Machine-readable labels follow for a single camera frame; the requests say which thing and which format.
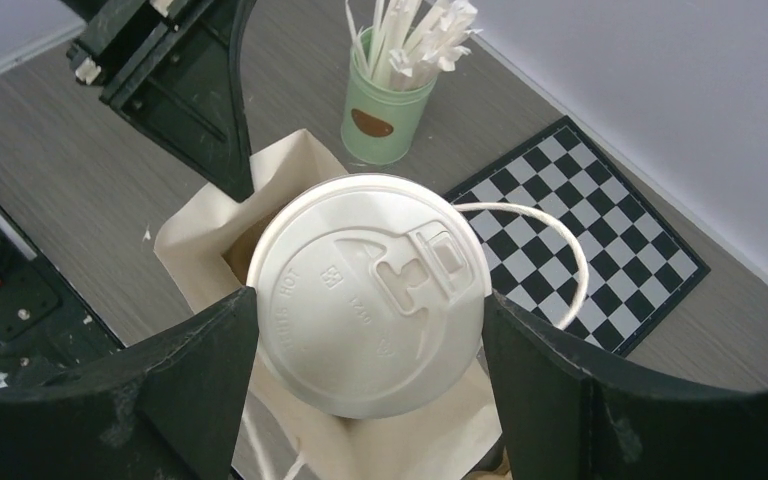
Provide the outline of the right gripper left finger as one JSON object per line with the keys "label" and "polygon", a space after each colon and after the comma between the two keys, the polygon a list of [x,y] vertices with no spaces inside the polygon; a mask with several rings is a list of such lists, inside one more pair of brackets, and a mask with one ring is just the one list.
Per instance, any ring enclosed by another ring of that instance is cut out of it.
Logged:
{"label": "right gripper left finger", "polygon": [[254,289],[33,387],[0,389],[0,479],[227,479],[258,340]]}

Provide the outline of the brown paper bag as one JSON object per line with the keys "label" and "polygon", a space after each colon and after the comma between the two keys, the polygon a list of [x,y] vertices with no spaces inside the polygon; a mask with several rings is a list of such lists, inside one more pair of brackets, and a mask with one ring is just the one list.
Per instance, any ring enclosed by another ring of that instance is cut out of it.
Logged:
{"label": "brown paper bag", "polygon": [[[190,308],[200,312],[246,283],[259,238],[277,213],[322,182],[353,175],[308,131],[294,132],[251,160],[253,194],[232,200],[204,186],[159,230],[155,252]],[[569,229],[540,210],[503,202],[454,205],[469,212],[497,210],[528,216],[571,247],[577,265],[574,297],[557,328],[567,327],[586,296],[589,271]],[[274,417],[296,452],[297,467],[321,479],[465,479],[501,436],[491,382],[475,361],[444,395],[417,410],[387,418],[331,415],[299,400],[257,353],[248,390]]]}

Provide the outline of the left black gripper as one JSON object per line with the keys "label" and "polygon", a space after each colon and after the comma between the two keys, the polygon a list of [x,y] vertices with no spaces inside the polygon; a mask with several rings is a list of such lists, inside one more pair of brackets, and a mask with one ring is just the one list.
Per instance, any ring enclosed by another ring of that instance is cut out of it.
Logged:
{"label": "left black gripper", "polygon": [[232,200],[254,192],[242,88],[252,1],[80,1],[76,81]]}

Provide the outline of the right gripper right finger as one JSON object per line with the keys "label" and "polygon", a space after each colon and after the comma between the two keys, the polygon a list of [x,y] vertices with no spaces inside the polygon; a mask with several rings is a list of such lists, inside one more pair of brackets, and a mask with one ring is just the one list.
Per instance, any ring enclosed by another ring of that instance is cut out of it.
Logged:
{"label": "right gripper right finger", "polygon": [[768,479],[768,390],[637,365],[498,294],[483,344],[516,479]]}

